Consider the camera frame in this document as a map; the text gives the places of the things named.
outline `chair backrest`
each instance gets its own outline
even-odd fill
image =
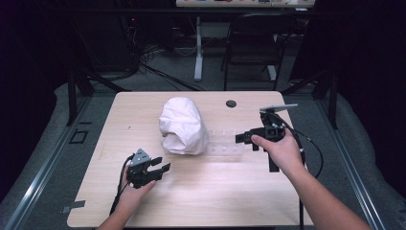
[[[287,14],[246,13],[233,21],[229,34],[290,34],[295,25],[296,19]]]

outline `black chair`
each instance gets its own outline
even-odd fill
[[[273,90],[276,90],[286,43],[296,26],[289,15],[247,13],[230,25],[226,52],[221,64],[224,68],[224,91],[227,90],[228,68],[231,65],[277,66]]]

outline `bare arm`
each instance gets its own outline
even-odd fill
[[[127,184],[125,178],[127,170],[128,166],[125,167],[124,176],[122,178],[123,187]],[[143,196],[153,188],[155,183],[156,181],[151,181],[146,186],[139,189],[126,186],[120,195],[120,201],[117,204],[116,210],[101,224],[101,226],[99,226],[98,229],[123,229],[131,215],[137,210]]]
[[[295,187],[318,229],[371,229],[307,171],[298,145],[289,130],[286,130],[285,137],[277,143],[257,135],[252,136],[252,141],[269,152],[272,160]]]

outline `person's right arm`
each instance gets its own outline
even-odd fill
[[[252,136],[252,141],[269,152],[293,184],[317,229],[371,229],[307,171],[296,140],[288,129],[279,142],[270,142],[257,135]]]

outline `table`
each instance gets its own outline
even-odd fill
[[[188,97],[210,133],[208,152],[165,155],[158,118],[164,103]],[[236,107],[228,107],[233,100]],[[99,226],[117,192],[126,157],[142,148],[164,157],[170,171],[143,199],[128,227],[226,227],[299,224],[299,198],[282,172],[268,171],[267,154],[235,144],[234,135],[262,127],[259,108],[284,104],[279,92],[124,92],[117,94],[71,210],[71,227]],[[288,111],[279,112],[289,124]],[[209,150],[215,145],[223,147]],[[237,147],[235,154],[228,147]],[[312,225],[304,210],[304,224]]]
[[[261,9],[283,9],[295,8],[303,10],[312,8],[315,0],[270,0],[260,2],[259,0],[232,0],[232,1],[215,1],[215,0],[176,0],[177,7],[183,8],[261,8]],[[202,24],[200,17],[196,18],[196,64],[194,65],[194,80],[202,80],[203,55],[201,43]],[[268,66],[268,72],[271,80],[276,77],[274,66]]]

